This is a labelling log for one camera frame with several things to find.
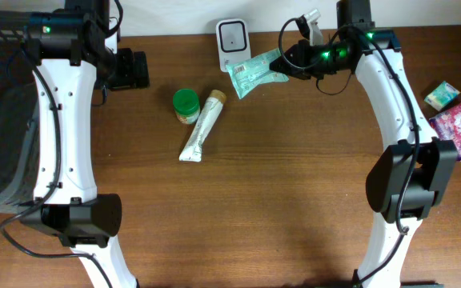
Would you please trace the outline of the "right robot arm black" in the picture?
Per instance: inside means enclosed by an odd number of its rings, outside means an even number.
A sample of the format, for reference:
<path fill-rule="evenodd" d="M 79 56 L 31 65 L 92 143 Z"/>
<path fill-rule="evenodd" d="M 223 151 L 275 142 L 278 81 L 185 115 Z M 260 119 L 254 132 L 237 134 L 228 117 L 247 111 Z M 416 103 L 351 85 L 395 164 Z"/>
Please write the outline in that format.
<path fill-rule="evenodd" d="M 321 81 L 348 70 L 371 103 L 383 153 L 366 179 L 373 226 L 353 287 L 400 287 L 411 240 L 432 208 L 443 200 L 458 151 L 425 119 L 407 80 L 400 42 L 392 29 L 378 29 L 368 1 L 339 1 L 338 29 L 324 41 L 318 10 L 292 18 L 303 36 L 281 50 L 271 70 Z"/>

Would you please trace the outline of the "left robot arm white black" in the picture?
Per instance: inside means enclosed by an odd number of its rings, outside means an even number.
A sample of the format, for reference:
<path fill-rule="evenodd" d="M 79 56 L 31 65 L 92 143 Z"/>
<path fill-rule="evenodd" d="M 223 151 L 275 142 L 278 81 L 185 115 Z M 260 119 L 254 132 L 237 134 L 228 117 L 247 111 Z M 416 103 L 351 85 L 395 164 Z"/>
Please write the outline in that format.
<path fill-rule="evenodd" d="M 14 220 L 56 237 L 96 287 L 136 287 L 118 241 L 122 201 L 100 194 L 90 144 L 92 96 L 150 84 L 143 52 L 118 47 L 120 2 L 68 1 L 33 13 L 21 51 L 38 92 L 39 171 L 32 199 Z"/>

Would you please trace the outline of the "green white pocket tissue pack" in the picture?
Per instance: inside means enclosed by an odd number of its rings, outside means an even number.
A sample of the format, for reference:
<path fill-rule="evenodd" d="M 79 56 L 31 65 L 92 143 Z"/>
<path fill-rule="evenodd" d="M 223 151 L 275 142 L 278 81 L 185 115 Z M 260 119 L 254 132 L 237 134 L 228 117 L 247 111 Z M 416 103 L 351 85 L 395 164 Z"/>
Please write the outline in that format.
<path fill-rule="evenodd" d="M 445 106 L 454 101 L 459 94 L 459 90 L 448 82 L 443 81 L 425 97 L 424 101 L 435 110 L 441 111 Z"/>

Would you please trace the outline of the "green lid jar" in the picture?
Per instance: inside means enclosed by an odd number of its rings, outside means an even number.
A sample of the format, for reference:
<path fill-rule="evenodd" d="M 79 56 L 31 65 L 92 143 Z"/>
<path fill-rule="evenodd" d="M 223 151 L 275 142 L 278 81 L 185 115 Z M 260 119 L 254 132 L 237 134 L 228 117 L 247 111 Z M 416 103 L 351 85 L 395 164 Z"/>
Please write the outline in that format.
<path fill-rule="evenodd" d="M 197 122 L 201 108 L 198 95 L 194 90 L 178 90 L 173 97 L 173 106 L 181 123 L 190 125 Z"/>

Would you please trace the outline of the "white tube package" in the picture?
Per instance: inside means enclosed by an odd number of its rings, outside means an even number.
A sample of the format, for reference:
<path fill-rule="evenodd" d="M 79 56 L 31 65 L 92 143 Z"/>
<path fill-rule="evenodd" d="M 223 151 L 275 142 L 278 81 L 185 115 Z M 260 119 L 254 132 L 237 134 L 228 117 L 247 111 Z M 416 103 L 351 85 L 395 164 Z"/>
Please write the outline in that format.
<path fill-rule="evenodd" d="M 181 162 L 201 162 L 202 146 L 210 133 L 226 102 L 226 95 L 220 90 L 212 90 L 207 98 L 195 127 L 184 146 L 178 160 Z"/>

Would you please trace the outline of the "teal pouch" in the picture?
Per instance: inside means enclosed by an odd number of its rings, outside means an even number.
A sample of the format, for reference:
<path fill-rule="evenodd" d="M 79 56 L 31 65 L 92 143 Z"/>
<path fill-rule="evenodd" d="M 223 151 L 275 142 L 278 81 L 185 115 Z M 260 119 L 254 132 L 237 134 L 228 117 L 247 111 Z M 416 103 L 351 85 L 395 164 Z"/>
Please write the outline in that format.
<path fill-rule="evenodd" d="M 245 98 L 259 85 L 289 81 L 285 74 L 270 69 L 270 64 L 279 57 L 280 51 L 276 48 L 246 61 L 226 65 L 239 99 Z"/>

